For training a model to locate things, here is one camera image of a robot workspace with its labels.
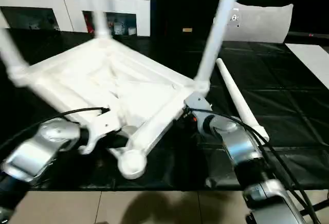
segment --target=white cabinet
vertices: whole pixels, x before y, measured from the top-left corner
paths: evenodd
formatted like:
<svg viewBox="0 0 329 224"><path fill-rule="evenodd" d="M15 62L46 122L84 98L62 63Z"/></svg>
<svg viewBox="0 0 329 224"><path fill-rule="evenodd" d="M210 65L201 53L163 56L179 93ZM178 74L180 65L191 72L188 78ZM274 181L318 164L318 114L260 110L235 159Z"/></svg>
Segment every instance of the white cabinet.
<svg viewBox="0 0 329 224"><path fill-rule="evenodd" d="M150 0L100 3L113 34L150 35ZM0 28L90 32L91 10L90 0L0 0Z"/></svg>
<svg viewBox="0 0 329 224"><path fill-rule="evenodd" d="M73 31L64 0L0 0L0 27Z"/></svg>
<svg viewBox="0 0 329 224"><path fill-rule="evenodd" d="M92 26L89 11L92 10L90 0L65 0L73 30L88 32ZM100 0L100 9L106 13L108 25L117 30L113 23L124 21L123 30L137 30L137 35L150 35L150 0Z"/></svg>

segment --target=table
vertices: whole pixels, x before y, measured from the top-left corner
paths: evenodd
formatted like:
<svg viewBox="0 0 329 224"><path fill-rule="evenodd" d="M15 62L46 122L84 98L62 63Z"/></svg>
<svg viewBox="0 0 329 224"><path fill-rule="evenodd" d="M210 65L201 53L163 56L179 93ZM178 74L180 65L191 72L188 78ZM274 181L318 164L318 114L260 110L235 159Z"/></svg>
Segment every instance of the table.
<svg viewBox="0 0 329 224"><path fill-rule="evenodd" d="M34 64L92 38L87 33L10 30L24 58ZM204 41L117 38L127 46L193 78ZM329 188L329 90L284 44L225 42L220 52L228 70L270 135L270 142L305 189ZM0 66L3 140L56 111L26 88L15 88ZM225 114L237 112L219 71L207 100ZM0 156L11 147L0 151ZM35 190L240 190L220 141L205 139L177 122L148 156L145 174L124 179L105 147L125 139L109 135L89 156L61 154Z"/></svg>

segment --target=beige floor tile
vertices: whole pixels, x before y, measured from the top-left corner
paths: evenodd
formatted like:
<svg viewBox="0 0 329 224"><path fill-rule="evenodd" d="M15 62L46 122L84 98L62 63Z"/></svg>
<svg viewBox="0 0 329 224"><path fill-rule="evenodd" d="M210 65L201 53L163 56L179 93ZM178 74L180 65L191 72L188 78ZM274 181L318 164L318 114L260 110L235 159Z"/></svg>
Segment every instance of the beige floor tile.
<svg viewBox="0 0 329 224"><path fill-rule="evenodd" d="M199 192L203 224L245 224L249 213L242 192Z"/></svg>
<svg viewBox="0 0 329 224"><path fill-rule="evenodd" d="M196 192L102 192L97 222L201 224Z"/></svg>
<svg viewBox="0 0 329 224"><path fill-rule="evenodd" d="M312 204L316 204L316 203L322 202L327 199L328 190L306 191L306 193L307 193L310 201L312 202ZM297 200L295 200L295 198L291 196L291 194L290 194L290 197L292 198L296 207L299 210L302 210L303 206L301 206L297 202ZM316 212L316 214L317 214L318 219L320 220L321 224L329 224L329 208L319 210ZM304 219L306 220L307 223L312 223L311 218L308 215L304 216Z"/></svg>
<svg viewBox="0 0 329 224"><path fill-rule="evenodd" d="M29 192L10 224L93 224L100 192Z"/></svg>

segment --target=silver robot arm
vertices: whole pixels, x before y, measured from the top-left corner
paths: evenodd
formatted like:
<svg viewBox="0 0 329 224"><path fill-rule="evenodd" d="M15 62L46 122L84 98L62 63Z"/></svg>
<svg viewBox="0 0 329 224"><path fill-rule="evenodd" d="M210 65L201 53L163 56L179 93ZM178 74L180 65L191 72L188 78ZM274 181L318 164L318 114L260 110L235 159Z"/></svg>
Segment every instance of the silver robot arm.
<svg viewBox="0 0 329 224"><path fill-rule="evenodd" d="M57 153L73 148L81 131L76 123L61 118L49 120L4 160L0 180L0 223L8 222L16 206Z"/></svg>
<svg viewBox="0 0 329 224"><path fill-rule="evenodd" d="M222 116L193 111L212 110L206 99L196 92L185 100L185 104L192 109L201 134L222 138L236 177L243 188L243 197L251 210L246 217L248 224L305 223L244 127Z"/></svg>

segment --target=white rod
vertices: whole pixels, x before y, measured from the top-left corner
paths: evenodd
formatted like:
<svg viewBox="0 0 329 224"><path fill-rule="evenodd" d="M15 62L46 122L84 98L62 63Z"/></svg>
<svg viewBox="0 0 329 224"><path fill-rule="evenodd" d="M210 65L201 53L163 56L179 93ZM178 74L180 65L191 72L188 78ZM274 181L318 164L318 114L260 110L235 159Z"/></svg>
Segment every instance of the white rod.
<svg viewBox="0 0 329 224"><path fill-rule="evenodd" d="M253 115L252 111L250 110L246 100L243 98L239 88L237 87L235 81L233 80L230 72L227 70L224 62L222 59L218 58L216 60L217 66L220 69L221 75L224 79L226 87L231 95L231 98L235 104L236 110L240 115L241 120L246 123L247 125L254 128L266 141L269 140L269 136L264 127L258 124L255 116Z"/></svg>
<svg viewBox="0 0 329 224"><path fill-rule="evenodd" d="M6 66L8 77L14 84L20 85L18 81L29 65L24 61L5 29L0 29L0 53Z"/></svg>
<svg viewBox="0 0 329 224"><path fill-rule="evenodd" d="M230 12L236 0L222 0L218 3L214 23L207 39L200 67L195 77L196 81L209 81L215 67L215 60L221 49L226 26L230 20Z"/></svg>
<svg viewBox="0 0 329 224"><path fill-rule="evenodd" d="M109 38L110 34L106 22L106 15L102 11L100 4L101 0L92 0L95 36L97 38Z"/></svg>

